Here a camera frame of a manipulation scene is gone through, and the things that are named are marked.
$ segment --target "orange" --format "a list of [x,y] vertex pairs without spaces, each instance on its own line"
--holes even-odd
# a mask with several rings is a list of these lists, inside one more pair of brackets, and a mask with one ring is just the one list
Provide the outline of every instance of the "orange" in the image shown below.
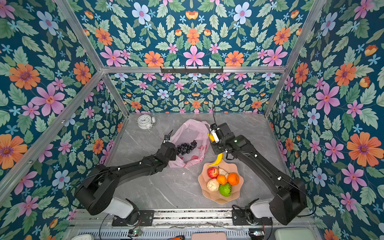
[[230,173],[228,175],[228,183],[232,186],[239,184],[240,178],[236,173]]
[[224,185],[224,184],[227,183],[227,179],[225,178],[224,175],[219,175],[219,176],[217,176],[216,179],[217,179],[217,181],[218,181],[220,184],[222,184],[222,185]]

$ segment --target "green fruit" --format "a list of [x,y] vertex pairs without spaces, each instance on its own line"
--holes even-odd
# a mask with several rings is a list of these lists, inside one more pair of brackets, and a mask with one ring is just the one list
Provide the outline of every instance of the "green fruit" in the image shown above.
[[232,192],[232,185],[229,183],[220,185],[218,190],[220,191],[220,194],[223,195],[224,197],[229,197]]

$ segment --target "fruit bowl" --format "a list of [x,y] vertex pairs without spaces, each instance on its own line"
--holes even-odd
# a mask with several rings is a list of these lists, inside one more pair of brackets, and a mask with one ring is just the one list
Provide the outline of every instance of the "fruit bowl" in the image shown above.
[[219,163],[219,165],[214,166],[214,167],[222,168],[228,173],[234,172],[239,176],[239,179],[240,179],[239,184],[232,186],[232,192],[229,197],[224,197],[223,195],[220,194],[219,191],[211,192],[210,190],[208,190],[207,183],[209,182],[209,180],[211,180],[211,178],[208,176],[208,173],[207,173],[208,168],[210,168],[208,167],[209,164],[212,164],[212,162],[206,162],[204,164],[203,171],[198,177],[201,189],[203,190],[203,195],[206,198],[217,202],[218,204],[226,204],[227,202],[238,199],[240,196],[240,188],[244,183],[244,178],[239,175],[236,164],[226,163],[224,160],[222,160]]

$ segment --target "pink object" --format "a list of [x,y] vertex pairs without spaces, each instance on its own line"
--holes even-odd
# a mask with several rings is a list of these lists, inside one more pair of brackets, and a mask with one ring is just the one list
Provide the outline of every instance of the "pink object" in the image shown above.
[[170,161],[170,167],[190,167],[201,161],[203,161],[206,151],[208,150],[209,136],[207,126],[209,124],[206,121],[199,122],[193,119],[188,119],[171,137],[173,144],[180,145],[185,142],[192,142],[196,140],[197,147],[192,150],[189,154],[183,155],[182,159],[176,156],[175,161]]

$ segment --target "metal bar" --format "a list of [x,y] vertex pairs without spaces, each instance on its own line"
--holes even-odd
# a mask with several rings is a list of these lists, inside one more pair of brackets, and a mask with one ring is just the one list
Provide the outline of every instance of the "metal bar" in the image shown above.
[[46,146],[56,137],[61,128],[64,126],[65,121],[69,120],[72,114],[83,103],[88,94],[97,86],[102,73],[96,72],[89,82],[77,93],[72,101],[65,107],[65,109],[55,118],[51,125],[43,132],[35,143],[28,149],[23,157],[15,164],[13,168],[4,176],[0,182],[0,206],[8,197],[9,193],[16,187],[29,171],[33,163],[44,152]]
[[319,14],[321,13],[321,10],[322,10],[326,1],[327,0],[316,0],[313,3],[312,8],[311,8],[310,12],[308,13],[307,19],[304,22],[303,29],[302,29],[299,37],[297,38],[296,44],[293,47],[292,52],[291,52],[291,54],[287,60],[286,71],[281,76],[280,80],[278,81],[278,83],[275,87],[275,90],[272,93],[272,96],[271,96],[269,103],[268,103],[268,107],[267,107],[266,111],[264,112],[264,116],[267,117],[269,115],[269,113],[272,110],[273,105],[276,103],[276,101],[279,97],[279,94],[284,87],[284,82],[288,79],[289,74],[292,71],[293,65],[295,64],[301,49],[304,47],[305,41],[307,40],[308,35],[310,34],[310,32],[311,32]]
[[[163,70],[172,71],[173,68],[163,67]],[[194,69],[198,72],[197,67],[175,67],[174,69],[183,70],[183,69]],[[207,70],[209,67],[199,67],[199,69]],[[211,67],[211,70],[221,69],[221,67]],[[283,66],[246,66],[246,67],[223,67],[223,72],[225,73],[284,73],[286,67]],[[158,67],[129,67],[129,66],[121,66],[121,67],[103,67],[103,73],[161,73],[161,69]]]
[[111,96],[113,97],[113,99],[115,99],[116,104],[119,106],[120,111],[123,113],[125,117],[128,117],[129,115],[128,109],[125,106],[124,101],[122,100],[121,95],[118,92],[116,86],[112,83],[112,79],[109,76],[109,74],[106,74],[106,73],[104,74],[103,81],[107,86],[107,88],[109,89]]
[[85,35],[84,28],[81,26],[77,16],[75,15],[71,5],[67,0],[56,0],[60,11],[67,20],[72,31],[76,35],[79,43],[84,48],[85,52],[88,54],[89,59],[92,61],[97,71],[100,71],[104,66],[101,62],[99,55],[96,53],[96,50],[93,48],[91,42],[89,41],[87,35]]

